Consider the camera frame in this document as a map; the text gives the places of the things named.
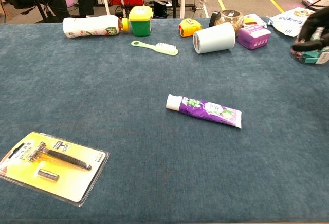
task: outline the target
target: green toothbrush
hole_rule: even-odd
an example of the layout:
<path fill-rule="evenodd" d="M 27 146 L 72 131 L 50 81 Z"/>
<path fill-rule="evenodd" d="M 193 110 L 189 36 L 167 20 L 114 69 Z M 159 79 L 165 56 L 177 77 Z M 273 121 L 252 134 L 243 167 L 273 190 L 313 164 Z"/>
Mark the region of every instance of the green toothbrush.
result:
<path fill-rule="evenodd" d="M 178 49 L 176 46 L 167 44 L 167 43 L 157 43 L 155 46 L 147 43 L 142 43 L 140 41 L 132 41 L 132 45 L 135 47 L 149 48 L 153 49 L 156 52 L 164 53 L 168 55 L 177 55 Z"/>

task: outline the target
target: razor head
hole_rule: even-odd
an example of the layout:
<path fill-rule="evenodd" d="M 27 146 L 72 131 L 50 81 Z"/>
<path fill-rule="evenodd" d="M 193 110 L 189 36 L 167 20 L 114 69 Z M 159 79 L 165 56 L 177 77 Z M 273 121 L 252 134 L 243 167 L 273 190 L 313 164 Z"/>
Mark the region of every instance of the razor head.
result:
<path fill-rule="evenodd" d="M 31 161 L 31 162 L 37 160 L 39 152 L 44 151 L 45 148 L 46 148 L 46 143 L 41 142 L 41 143 L 39 144 L 39 147 L 36 148 L 36 149 L 31 153 L 31 155 L 28 156 L 27 160 L 28 160 L 28 161 Z"/>

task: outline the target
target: tissue box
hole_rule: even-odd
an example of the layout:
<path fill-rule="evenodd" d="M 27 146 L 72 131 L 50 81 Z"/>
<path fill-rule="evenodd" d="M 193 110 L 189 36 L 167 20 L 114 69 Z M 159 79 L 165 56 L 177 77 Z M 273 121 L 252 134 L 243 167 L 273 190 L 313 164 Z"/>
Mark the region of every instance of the tissue box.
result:
<path fill-rule="evenodd" d="M 268 29 L 259 25 L 250 25 L 240 29 L 237 42 L 253 50 L 265 46 L 270 36 L 271 32 Z"/>

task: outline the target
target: hand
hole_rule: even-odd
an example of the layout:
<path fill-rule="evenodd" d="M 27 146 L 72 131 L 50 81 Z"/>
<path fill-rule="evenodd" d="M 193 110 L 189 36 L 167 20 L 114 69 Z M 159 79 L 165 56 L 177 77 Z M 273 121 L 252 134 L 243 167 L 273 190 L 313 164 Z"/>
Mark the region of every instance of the hand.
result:
<path fill-rule="evenodd" d="M 311 41 L 310 39 L 318 27 L 324 27 L 321 38 Z M 326 46 L 329 46 L 329 7 L 323 8 L 309 16 L 292 48 L 297 52 L 305 52 L 322 49 Z"/>

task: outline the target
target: purple toothpaste tube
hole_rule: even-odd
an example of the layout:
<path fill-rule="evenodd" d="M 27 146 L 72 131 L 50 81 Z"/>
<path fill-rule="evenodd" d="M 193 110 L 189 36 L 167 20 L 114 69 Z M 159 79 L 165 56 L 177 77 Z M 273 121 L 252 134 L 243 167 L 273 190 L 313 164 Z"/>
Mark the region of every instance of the purple toothpaste tube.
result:
<path fill-rule="evenodd" d="M 241 111 L 212 102 L 169 94 L 166 108 L 241 129 Z"/>

